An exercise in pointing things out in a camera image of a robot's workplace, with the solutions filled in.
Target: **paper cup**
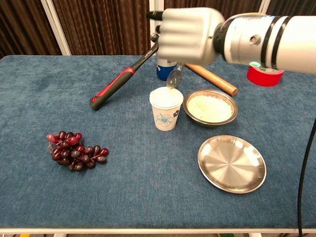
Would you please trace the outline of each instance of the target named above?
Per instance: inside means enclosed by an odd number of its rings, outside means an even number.
[[[172,130],[177,122],[183,95],[177,89],[160,87],[150,93],[156,128],[161,131]]]

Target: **red tape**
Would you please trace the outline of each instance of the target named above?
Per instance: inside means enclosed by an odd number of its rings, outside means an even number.
[[[277,72],[265,72],[257,67],[250,66],[247,73],[247,78],[256,85],[260,86],[274,86],[277,85],[284,73],[284,70]]]

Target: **blue bottle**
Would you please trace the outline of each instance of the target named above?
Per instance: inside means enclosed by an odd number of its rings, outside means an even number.
[[[170,72],[177,66],[176,61],[166,60],[157,57],[157,76],[160,80],[166,81]]]

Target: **robotic hand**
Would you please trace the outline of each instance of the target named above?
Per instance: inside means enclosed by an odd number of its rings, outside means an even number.
[[[162,20],[158,56],[205,65],[219,54],[228,63],[316,74],[316,16],[266,16],[244,13],[225,21],[206,7],[150,12]]]

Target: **spoon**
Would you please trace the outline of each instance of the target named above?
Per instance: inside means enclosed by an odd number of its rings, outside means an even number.
[[[183,71],[184,64],[180,63],[180,65],[171,71],[167,78],[167,87],[169,89],[175,88],[182,78],[182,71]]]

